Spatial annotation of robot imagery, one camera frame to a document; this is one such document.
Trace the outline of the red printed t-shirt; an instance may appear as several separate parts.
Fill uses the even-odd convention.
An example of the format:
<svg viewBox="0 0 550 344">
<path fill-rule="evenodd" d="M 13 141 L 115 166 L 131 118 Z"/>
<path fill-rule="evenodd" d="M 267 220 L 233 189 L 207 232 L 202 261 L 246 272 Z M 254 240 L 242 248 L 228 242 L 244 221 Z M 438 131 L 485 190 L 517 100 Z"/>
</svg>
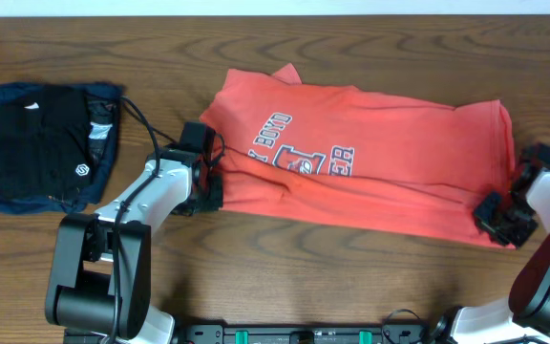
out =
<svg viewBox="0 0 550 344">
<path fill-rule="evenodd" d="M 497 100 L 458 107 L 232 69 L 201 120 L 222 136 L 227 211 L 487 247 L 473 209 L 515 169 Z"/>
</svg>

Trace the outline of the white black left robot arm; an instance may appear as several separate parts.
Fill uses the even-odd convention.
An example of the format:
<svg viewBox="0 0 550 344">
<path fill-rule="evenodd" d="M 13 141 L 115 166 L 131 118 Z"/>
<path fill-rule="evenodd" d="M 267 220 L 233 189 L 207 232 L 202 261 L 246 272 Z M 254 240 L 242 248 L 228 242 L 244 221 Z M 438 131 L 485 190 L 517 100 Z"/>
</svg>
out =
<svg viewBox="0 0 550 344">
<path fill-rule="evenodd" d="M 151 304 L 152 237 L 173 212 L 192 214 L 212 194 L 211 152 L 170 148 L 94 214 L 59 224 L 45 300 L 53 325 L 90 343 L 169 343 L 175 319 Z"/>
</svg>

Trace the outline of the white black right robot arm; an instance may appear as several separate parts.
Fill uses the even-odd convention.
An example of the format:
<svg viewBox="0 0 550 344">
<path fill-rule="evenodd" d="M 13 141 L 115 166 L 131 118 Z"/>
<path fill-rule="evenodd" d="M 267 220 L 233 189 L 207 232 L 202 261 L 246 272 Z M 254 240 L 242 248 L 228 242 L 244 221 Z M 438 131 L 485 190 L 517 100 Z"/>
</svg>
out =
<svg viewBox="0 0 550 344">
<path fill-rule="evenodd" d="M 507 297 L 453 309 L 431 334 L 433 343 L 550 343 L 550 146 L 525 148 L 509 190 L 475 208 L 476 226 L 501 245 L 519 248 L 538 227 L 547 235 Z"/>
</svg>

